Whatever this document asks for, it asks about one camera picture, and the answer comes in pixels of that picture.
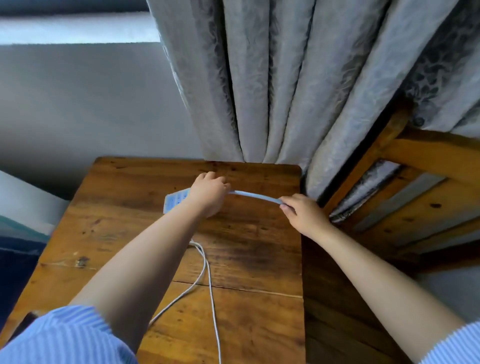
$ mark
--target hand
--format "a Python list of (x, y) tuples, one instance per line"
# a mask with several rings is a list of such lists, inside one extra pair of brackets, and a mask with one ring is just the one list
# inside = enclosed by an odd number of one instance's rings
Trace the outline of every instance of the hand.
[(191, 186), (185, 201), (200, 207), (203, 215), (208, 218), (221, 209), (229, 192), (230, 183), (225, 183), (225, 177), (215, 178), (215, 172), (202, 173)]
[(322, 209), (311, 198), (302, 194), (294, 194), (280, 197), (280, 200), (284, 203), (284, 205), (280, 205), (280, 208), (290, 224), (299, 233), (310, 239), (316, 240), (319, 238), (319, 233), (335, 229)]

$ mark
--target person's left hand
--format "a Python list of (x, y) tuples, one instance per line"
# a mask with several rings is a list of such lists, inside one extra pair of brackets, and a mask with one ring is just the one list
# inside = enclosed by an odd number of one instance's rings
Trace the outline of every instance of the person's left hand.
[(230, 183), (225, 183), (225, 177), (216, 178), (215, 172), (202, 173), (191, 186), (185, 201), (199, 206), (208, 218), (221, 209), (229, 192)]

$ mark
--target light blue striped shirt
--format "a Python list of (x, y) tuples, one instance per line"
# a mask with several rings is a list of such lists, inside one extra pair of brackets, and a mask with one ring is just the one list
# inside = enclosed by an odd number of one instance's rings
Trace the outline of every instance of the light blue striped shirt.
[[(0, 350), (8, 364), (137, 364), (135, 354), (116, 338), (93, 307), (58, 308), (35, 320)], [(457, 330), (421, 364), (480, 363), (480, 321)]]

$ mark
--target wooden frame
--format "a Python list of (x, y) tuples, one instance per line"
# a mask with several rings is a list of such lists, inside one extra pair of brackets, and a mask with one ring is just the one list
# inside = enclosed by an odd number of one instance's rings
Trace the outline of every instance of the wooden frame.
[[(391, 180), (339, 224), (344, 231), (384, 257), (421, 254), (425, 250), (434, 250), (449, 239), (480, 230), (480, 217), (475, 216), (480, 211), (480, 141), (410, 128), (407, 124), (411, 115), (409, 104), (396, 105), (386, 126), (324, 207), (330, 214), (378, 160), (402, 165)], [(359, 222), (424, 172), (444, 179), (365, 231), (355, 230)], [(455, 223), (459, 217), (467, 217), (467, 221)], [(429, 229), (434, 223), (445, 225), (445, 230), (430, 234)], [(407, 244), (397, 248), (387, 243), (391, 241)], [(480, 249), (470, 247), (468, 251), (478, 252), (480, 258)]]

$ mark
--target wooden chair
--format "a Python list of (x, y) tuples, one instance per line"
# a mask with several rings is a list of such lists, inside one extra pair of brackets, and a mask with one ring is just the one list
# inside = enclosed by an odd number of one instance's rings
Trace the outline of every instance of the wooden chair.
[[(480, 231), (480, 141), (410, 128), (407, 126), (410, 117), (410, 107), (403, 104), (395, 107), (386, 126), (327, 201), (324, 210), (330, 214), (376, 161), (398, 163), (402, 167), (396, 175), (340, 223), (341, 229), (384, 258), (421, 254), (421, 270), (478, 264), (480, 241), (423, 253), (453, 238)], [(425, 172), (440, 176), (440, 182), (368, 228), (360, 229), (371, 213)], [(438, 231), (439, 226), (445, 229)]]

